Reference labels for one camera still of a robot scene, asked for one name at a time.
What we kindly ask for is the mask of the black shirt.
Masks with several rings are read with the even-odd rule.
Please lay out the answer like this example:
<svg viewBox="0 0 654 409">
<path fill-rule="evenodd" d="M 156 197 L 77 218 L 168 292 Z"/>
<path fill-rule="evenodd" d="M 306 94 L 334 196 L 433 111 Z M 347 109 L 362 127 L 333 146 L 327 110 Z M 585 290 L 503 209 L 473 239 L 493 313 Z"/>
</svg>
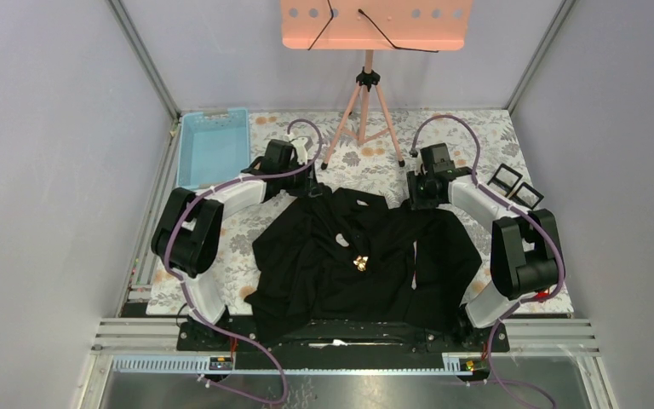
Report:
<svg viewBox="0 0 654 409">
<path fill-rule="evenodd" d="M 312 320 L 447 331 L 482 259 L 452 212 L 340 188 L 294 200 L 254 241 L 252 307 L 271 342 Z"/>
</svg>

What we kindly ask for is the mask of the gold leaf brooch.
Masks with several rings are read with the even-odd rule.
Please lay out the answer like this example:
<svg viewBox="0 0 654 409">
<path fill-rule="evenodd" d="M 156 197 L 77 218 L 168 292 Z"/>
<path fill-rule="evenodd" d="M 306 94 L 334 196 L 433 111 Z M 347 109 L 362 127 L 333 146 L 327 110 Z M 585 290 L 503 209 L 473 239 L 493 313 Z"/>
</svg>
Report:
<svg viewBox="0 0 654 409">
<path fill-rule="evenodd" d="M 357 256 L 353 264 L 358 271 L 364 272 L 367 269 L 368 260 L 369 258 L 367 256 Z"/>
</svg>

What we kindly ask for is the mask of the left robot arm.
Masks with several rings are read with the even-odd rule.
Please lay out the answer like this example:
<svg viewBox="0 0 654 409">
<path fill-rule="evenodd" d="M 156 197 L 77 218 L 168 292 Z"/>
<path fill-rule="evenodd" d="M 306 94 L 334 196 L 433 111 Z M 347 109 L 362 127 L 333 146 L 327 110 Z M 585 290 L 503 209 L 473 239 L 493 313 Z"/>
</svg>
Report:
<svg viewBox="0 0 654 409">
<path fill-rule="evenodd" d="M 218 253 L 222 223 L 253 205 L 287 193 L 316 197 L 322 193 L 313 161 L 307 158 L 306 137 L 271 140 L 265 153 L 240 174 L 209 187 L 201 197 L 184 187 L 172 190 L 152 235 L 151 250 L 185 286 L 190 315 L 202 321 L 198 340 L 211 350 L 222 349 L 230 338 L 227 311 L 214 276 L 208 272 Z"/>
</svg>

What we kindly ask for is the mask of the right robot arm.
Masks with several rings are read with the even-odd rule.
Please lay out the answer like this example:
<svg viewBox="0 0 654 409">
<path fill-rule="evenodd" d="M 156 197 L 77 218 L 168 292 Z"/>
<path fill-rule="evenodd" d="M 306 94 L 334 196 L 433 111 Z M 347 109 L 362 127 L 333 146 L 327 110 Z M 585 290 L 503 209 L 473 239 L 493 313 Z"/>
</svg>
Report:
<svg viewBox="0 0 654 409">
<path fill-rule="evenodd" d="M 487 341 L 487 327 L 528 297 L 559 291 L 565 266 L 557 223 L 551 211 L 509 201 L 470 167 L 457 166 L 444 143 L 413 149 L 410 156 L 418 160 L 406 175 L 413 209 L 453 205 L 491 235 L 490 282 L 462 307 L 466 320 L 454 329 L 457 345 L 474 351 Z"/>
</svg>

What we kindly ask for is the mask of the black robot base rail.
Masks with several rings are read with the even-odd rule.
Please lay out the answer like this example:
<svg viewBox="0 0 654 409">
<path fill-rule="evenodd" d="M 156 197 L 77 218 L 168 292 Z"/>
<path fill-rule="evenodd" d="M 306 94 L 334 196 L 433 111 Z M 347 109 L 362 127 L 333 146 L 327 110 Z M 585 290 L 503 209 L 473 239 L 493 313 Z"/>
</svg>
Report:
<svg viewBox="0 0 654 409">
<path fill-rule="evenodd" d="M 440 370 L 450 355 L 480 360 L 488 351 L 510 350 L 504 325 L 496 331 L 441 332 L 396 322 L 312 320 L 255 346 L 258 336 L 252 317 L 226 317 L 220 324 L 240 338 L 187 319 L 179 328 L 177 350 L 223 353 L 237 370 L 272 370 L 280 364 L 285 371 Z"/>
</svg>

